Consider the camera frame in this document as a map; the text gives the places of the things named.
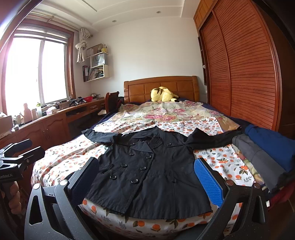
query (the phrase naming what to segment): plush toy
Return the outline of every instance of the plush toy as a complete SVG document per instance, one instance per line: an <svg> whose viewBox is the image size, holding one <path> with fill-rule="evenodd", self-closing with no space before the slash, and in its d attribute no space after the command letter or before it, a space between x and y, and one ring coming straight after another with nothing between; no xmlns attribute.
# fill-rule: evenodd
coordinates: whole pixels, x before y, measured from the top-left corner
<svg viewBox="0 0 295 240"><path fill-rule="evenodd" d="M178 96L174 95L172 92L168 90L166 87L154 88L150 92L150 97L152 98L152 102L162 101L162 102L179 102L177 100Z"/></svg>

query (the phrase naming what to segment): finger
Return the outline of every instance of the finger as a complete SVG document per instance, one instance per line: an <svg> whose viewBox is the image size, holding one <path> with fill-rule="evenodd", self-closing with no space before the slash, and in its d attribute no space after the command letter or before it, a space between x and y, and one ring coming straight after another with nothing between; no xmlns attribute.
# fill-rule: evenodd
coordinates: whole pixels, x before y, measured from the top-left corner
<svg viewBox="0 0 295 240"><path fill-rule="evenodd" d="M16 208L20 201L20 194L17 192L15 196L9 201L8 205L11 209Z"/></svg>
<svg viewBox="0 0 295 240"><path fill-rule="evenodd" d="M11 210L12 214L20 214L22 212L22 205L20 204L20 202L18 203L18 206L16 208L13 208Z"/></svg>
<svg viewBox="0 0 295 240"><path fill-rule="evenodd" d="M18 192L19 188L18 188L18 184L17 182L14 182L11 186L10 186L10 194L12 196L14 196L17 192Z"/></svg>

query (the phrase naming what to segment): desk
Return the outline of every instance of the desk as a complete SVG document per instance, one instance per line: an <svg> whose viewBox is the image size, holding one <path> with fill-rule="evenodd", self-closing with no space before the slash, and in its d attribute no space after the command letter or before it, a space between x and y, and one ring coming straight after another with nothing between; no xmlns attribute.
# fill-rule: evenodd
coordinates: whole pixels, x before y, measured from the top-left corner
<svg viewBox="0 0 295 240"><path fill-rule="evenodd" d="M26 152L35 147L41 146L47 150L53 146L66 143L71 140L68 123L71 123L83 116L93 112L100 111L104 106L104 99L93 100L90 103L84 103L78 106L69 107L58 111L55 114L43 116L22 127L16 132L12 132L0 139L0 149L10 143L20 142L31 139L32 147L26 149ZM23 180L19 185L29 195L31 193L31 175L33 165L30 165L23 173Z"/></svg>

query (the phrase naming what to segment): louvered wardrobe door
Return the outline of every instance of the louvered wardrobe door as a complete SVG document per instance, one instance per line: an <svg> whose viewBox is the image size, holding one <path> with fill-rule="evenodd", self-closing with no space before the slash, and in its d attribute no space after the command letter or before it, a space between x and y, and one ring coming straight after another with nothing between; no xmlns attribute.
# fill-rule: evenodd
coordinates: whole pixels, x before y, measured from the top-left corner
<svg viewBox="0 0 295 240"><path fill-rule="evenodd" d="M210 77L210 104L224 114L230 114L230 75L226 50L214 16L201 29Z"/></svg>
<svg viewBox="0 0 295 240"><path fill-rule="evenodd" d="M219 0L213 12L229 62L230 115L274 129L279 102L276 72L271 43L257 10L250 0Z"/></svg>

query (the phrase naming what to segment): blue folded garment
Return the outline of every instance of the blue folded garment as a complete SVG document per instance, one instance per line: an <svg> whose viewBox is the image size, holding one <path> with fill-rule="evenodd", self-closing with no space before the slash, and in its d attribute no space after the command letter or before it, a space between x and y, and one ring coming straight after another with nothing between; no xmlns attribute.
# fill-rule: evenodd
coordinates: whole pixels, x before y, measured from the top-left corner
<svg viewBox="0 0 295 240"><path fill-rule="evenodd" d="M287 172L295 168L295 140L252 124L245 128L245 134Z"/></svg>

